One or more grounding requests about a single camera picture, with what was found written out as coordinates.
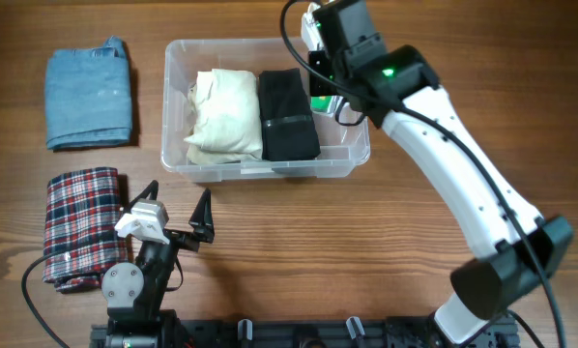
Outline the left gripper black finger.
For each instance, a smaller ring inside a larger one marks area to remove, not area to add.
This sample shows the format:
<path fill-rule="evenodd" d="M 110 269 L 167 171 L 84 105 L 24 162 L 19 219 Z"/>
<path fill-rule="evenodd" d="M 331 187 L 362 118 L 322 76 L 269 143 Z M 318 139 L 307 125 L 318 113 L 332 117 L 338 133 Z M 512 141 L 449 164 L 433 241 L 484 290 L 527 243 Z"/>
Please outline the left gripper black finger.
<path fill-rule="evenodd" d="M 136 195 L 127 205 L 125 208 L 122 209 L 123 213 L 129 213 L 133 206 L 142 199 L 149 199 L 155 201 L 158 198 L 159 193 L 159 182 L 157 180 L 153 180 L 150 184 L 143 189 L 138 195 Z"/>
<path fill-rule="evenodd" d="M 215 229 L 212 215 L 212 193 L 206 188 L 189 221 L 188 224 L 193 228 L 193 235 L 200 242 L 212 244 L 215 238 Z"/>

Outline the red plaid cloth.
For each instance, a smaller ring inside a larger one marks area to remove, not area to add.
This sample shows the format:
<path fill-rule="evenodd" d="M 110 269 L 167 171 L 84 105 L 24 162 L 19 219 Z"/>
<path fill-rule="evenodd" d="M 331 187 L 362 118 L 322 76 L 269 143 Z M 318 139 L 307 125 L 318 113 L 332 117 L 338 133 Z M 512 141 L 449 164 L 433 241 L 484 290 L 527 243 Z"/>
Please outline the red plaid cloth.
<path fill-rule="evenodd" d="M 101 287 L 112 266 L 128 260 L 126 241 L 114 225 L 120 217 L 118 170 L 96 167 L 48 181 L 43 282 L 60 293 Z"/>

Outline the black cloth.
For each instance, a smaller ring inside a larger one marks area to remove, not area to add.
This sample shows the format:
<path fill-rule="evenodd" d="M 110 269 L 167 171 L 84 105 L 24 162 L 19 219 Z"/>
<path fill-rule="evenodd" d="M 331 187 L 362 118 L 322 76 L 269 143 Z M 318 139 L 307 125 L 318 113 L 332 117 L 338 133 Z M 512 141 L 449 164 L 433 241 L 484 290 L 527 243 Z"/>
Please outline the black cloth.
<path fill-rule="evenodd" d="M 299 69 L 261 72 L 258 98 L 264 160 L 314 160 L 320 155 Z"/>

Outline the cream cloth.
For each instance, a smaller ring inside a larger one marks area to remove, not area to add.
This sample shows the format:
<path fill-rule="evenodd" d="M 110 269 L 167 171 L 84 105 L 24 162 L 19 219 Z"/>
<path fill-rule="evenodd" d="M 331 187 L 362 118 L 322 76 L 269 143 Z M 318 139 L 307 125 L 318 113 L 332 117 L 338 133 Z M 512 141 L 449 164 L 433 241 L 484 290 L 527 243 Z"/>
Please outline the cream cloth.
<path fill-rule="evenodd" d="M 212 165 L 262 158 L 257 79 L 252 72 L 199 72 L 188 101 L 196 114 L 191 134 L 185 138 L 189 161 Z"/>

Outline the white printed t-shirt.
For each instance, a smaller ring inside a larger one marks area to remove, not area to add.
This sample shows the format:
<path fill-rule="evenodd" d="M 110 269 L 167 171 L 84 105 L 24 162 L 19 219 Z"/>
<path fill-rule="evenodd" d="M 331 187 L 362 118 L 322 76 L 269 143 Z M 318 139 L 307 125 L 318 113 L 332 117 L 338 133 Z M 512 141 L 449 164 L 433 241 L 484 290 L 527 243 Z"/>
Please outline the white printed t-shirt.
<path fill-rule="evenodd" d="M 321 114 L 334 114 L 345 103 L 341 96 L 319 96 L 310 99 L 310 108 L 313 112 Z"/>

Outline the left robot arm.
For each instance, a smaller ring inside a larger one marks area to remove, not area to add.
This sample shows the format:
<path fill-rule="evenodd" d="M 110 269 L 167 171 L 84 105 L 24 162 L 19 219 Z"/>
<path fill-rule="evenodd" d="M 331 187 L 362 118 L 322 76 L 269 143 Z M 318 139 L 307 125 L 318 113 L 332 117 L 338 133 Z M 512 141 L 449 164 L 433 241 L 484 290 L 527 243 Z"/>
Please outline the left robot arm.
<path fill-rule="evenodd" d="M 182 269 L 180 250 L 196 252 L 215 238 L 211 191 L 205 189 L 188 221 L 190 231 L 169 229 L 168 213 L 158 201 L 159 183 L 152 181 L 124 209 L 114 229 L 120 238 L 142 243 L 132 262 L 112 266 L 101 281 L 108 322 L 94 326 L 92 347 L 193 347 L 194 339 L 173 309 L 162 310 L 163 297 L 176 291 L 168 282 Z"/>

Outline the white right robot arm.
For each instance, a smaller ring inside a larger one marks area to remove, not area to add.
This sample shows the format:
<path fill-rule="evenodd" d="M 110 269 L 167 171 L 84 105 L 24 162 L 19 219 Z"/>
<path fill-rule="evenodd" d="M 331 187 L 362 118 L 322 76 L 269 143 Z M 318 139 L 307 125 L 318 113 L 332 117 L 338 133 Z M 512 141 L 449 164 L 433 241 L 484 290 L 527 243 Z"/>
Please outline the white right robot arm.
<path fill-rule="evenodd" d="M 362 1 L 312 12 L 331 68 L 325 80 L 416 162 L 447 203 L 473 254 L 452 272 L 451 297 L 434 314 L 443 341 L 470 342 L 517 300 L 547 287 L 573 237 L 501 175 L 465 129 L 419 51 L 389 50 Z"/>

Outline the clear plastic storage container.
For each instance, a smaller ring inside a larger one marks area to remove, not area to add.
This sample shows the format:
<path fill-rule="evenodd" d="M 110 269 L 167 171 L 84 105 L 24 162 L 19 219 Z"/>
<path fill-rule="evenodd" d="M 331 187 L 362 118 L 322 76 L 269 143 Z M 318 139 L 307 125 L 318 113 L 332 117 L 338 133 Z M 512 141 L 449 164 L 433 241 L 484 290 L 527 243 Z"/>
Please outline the clear plastic storage container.
<path fill-rule="evenodd" d="M 198 165 L 187 158 L 185 138 L 193 130 L 196 113 L 187 100 L 199 72 L 212 69 L 282 71 L 298 62 L 280 38 L 178 40 L 165 50 L 161 155 L 163 167 L 194 183 L 291 177 L 342 178 L 366 163 L 371 154 L 366 121 L 340 126 L 332 115 L 315 112 L 313 119 L 321 154 L 314 160 L 253 161 Z"/>

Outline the folded blue denim cloth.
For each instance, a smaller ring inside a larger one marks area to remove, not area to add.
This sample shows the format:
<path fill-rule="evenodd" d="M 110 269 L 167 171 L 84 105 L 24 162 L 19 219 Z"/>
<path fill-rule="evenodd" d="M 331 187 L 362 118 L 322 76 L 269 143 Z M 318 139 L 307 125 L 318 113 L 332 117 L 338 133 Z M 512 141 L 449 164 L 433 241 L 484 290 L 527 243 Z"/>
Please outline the folded blue denim cloth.
<path fill-rule="evenodd" d="M 58 49 L 44 80 L 46 147 L 119 146 L 132 132 L 130 61 L 115 36 L 94 48 Z"/>

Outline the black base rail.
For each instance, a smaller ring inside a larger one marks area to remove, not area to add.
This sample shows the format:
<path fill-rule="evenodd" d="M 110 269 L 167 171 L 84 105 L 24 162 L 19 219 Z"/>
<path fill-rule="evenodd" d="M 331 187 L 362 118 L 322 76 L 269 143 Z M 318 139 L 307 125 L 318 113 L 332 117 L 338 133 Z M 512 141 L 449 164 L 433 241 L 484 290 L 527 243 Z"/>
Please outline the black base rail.
<path fill-rule="evenodd" d="M 145 329 L 139 333 L 94 326 L 91 347 L 296 347 L 304 336 L 317 337 L 328 347 L 447 347 L 428 317 L 356 318 L 336 321 L 238 322 L 185 320 L 177 330 L 185 337 L 163 338 Z"/>

